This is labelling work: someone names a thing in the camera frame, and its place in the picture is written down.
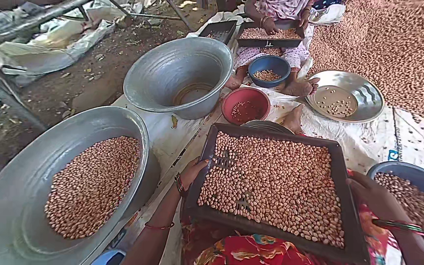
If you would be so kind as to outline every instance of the black metal tray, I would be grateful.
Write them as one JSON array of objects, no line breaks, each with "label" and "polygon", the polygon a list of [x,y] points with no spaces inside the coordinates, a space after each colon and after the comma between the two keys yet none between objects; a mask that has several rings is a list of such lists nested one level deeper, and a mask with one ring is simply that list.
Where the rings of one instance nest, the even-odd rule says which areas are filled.
[{"label": "black metal tray", "polygon": [[199,37],[207,37],[207,35],[212,34],[214,39],[219,40],[227,45],[230,41],[230,38],[232,38],[236,28],[236,20],[210,23],[199,34]]},{"label": "black metal tray", "polygon": [[[247,218],[239,215],[226,214],[212,209],[207,205],[198,206],[197,199],[199,198],[205,175],[211,167],[220,166],[215,164],[212,160],[214,156],[215,139],[218,131],[222,131],[234,137],[253,136],[258,138],[301,142],[312,146],[327,147],[332,158],[332,161],[330,162],[331,178],[334,181],[336,194],[340,198],[341,203],[341,220],[343,222],[342,226],[344,230],[345,249],[325,245],[321,242],[313,242],[292,233],[284,232],[275,226],[257,223],[254,220],[248,220]],[[185,202],[185,210],[187,214],[196,218],[209,219],[214,222],[219,222],[250,233],[264,234],[284,239],[292,242],[298,248],[320,256],[331,258],[332,260],[355,264],[369,264],[370,257],[363,237],[358,211],[355,207],[350,188],[345,183],[347,178],[345,158],[343,156],[343,149],[338,142],[320,138],[257,130],[231,124],[214,123],[209,130],[200,159],[210,159],[211,162],[207,167],[199,172],[197,178],[194,180],[189,189],[189,194]],[[225,166],[220,167],[227,168],[227,165],[229,165],[227,161],[230,161],[230,159],[222,157],[217,159],[220,162],[225,161]]]},{"label": "black metal tray", "polygon": [[276,25],[278,28],[287,29],[287,28],[296,28],[296,33],[301,37],[301,39],[240,39],[241,34],[246,28],[259,28],[260,25],[257,22],[243,22],[240,25],[240,29],[237,34],[238,45],[241,47],[276,47],[276,48],[295,48],[297,47],[305,38],[303,30],[297,28],[296,23],[293,22],[290,25],[286,25],[286,28]]}]

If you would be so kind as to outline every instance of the empty metal basin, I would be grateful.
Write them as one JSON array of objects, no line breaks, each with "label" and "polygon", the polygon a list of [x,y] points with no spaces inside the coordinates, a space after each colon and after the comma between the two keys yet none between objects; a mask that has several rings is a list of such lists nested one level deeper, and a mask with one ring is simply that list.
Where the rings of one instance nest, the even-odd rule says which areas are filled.
[{"label": "empty metal basin", "polygon": [[[48,224],[44,204],[53,175],[96,142],[112,137],[139,139],[140,164],[112,217],[98,232],[65,239]],[[22,150],[0,172],[0,264],[81,264],[112,232],[122,216],[131,216],[153,194],[160,166],[149,149],[140,116],[122,107],[102,106],[55,125]]]},{"label": "empty metal basin", "polygon": [[232,66],[230,49],[218,40],[172,40],[132,65],[123,90],[129,102],[142,110],[198,119],[212,112]]}]

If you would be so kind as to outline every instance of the bangle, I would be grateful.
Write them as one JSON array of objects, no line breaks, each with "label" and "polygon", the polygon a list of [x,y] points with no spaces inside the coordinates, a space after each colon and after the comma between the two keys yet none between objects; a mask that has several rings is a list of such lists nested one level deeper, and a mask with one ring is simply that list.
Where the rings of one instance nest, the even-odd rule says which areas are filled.
[{"label": "bangle", "polygon": [[385,221],[380,219],[373,219],[372,223],[388,230],[402,230],[424,236],[423,229],[421,226],[416,224],[409,224],[404,221]]},{"label": "bangle", "polygon": [[264,15],[264,16],[262,16],[261,17],[261,19],[260,19],[260,27],[262,28],[262,27],[264,27],[264,22],[268,19],[268,18],[271,18],[270,16],[267,16],[267,15]]},{"label": "bangle", "polygon": [[163,226],[163,227],[150,226],[148,224],[148,222],[145,223],[145,227],[150,228],[150,229],[159,229],[159,230],[169,229],[173,226],[174,226],[174,222],[171,222],[171,225],[169,225],[169,226]]},{"label": "bangle", "polygon": [[178,188],[178,191],[180,192],[181,197],[186,196],[186,191],[184,190],[184,186],[181,181],[181,174],[177,173],[174,177],[174,181],[176,182],[176,187]]}]

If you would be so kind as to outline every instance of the aluminum basin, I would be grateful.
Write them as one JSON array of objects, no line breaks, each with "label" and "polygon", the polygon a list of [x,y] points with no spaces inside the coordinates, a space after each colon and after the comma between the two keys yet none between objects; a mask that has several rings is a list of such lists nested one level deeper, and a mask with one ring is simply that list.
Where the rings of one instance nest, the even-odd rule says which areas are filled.
[{"label": "aluminum basin", "polygon": [[[309,79],[320,78],[318,89],[306,97],[310,106],[321,115],[344,123],[367,123],[378,118],[384,109],[384,98],[379,89],[366,78],[345,71],[326,70]],[[331,104],[339,100],[350,102],[344,114],[329,114]]]},{"label": "aluminum basin", "polygon": [[230,49],[218,40],[172,40],[132,65],[123,90],[129,102],[142,110],[198,119],[214,109],[232,67]]},{"label": "aluminum basin", "polygon": [[[131,187],[112,217],[98,232],[65,239],[48,224],[44,204],[52,176],[95,142],[130,136],[140,140],[141,159]],[[0,172],[0,264],[81,264],[112,232],[153,194],[160,166],[149,150],[146,127],[136,113],[102,106],[55,125],[22,150]]]}]

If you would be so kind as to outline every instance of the floral dress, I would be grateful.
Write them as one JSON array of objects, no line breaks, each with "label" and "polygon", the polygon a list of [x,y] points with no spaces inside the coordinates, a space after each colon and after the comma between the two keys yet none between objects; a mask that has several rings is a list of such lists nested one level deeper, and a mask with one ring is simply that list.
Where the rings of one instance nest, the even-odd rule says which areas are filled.
[{"label": "floral dress", "polygon": [[[274,20],[293,19],[299,20],[300,11],[315,0],[258,0],[257,10],[263,15],[267,15]],[[309,51],[305,49],[302,43],[296,48],[273,48],[280,50],[282,56],[293,68],[298,71],[302,64],[309,58]],[[238,58],[235,60],[234,68],[248,65],[256,58],[270,55],[266,49],[256,47],[240,47],[237,50]]]}]

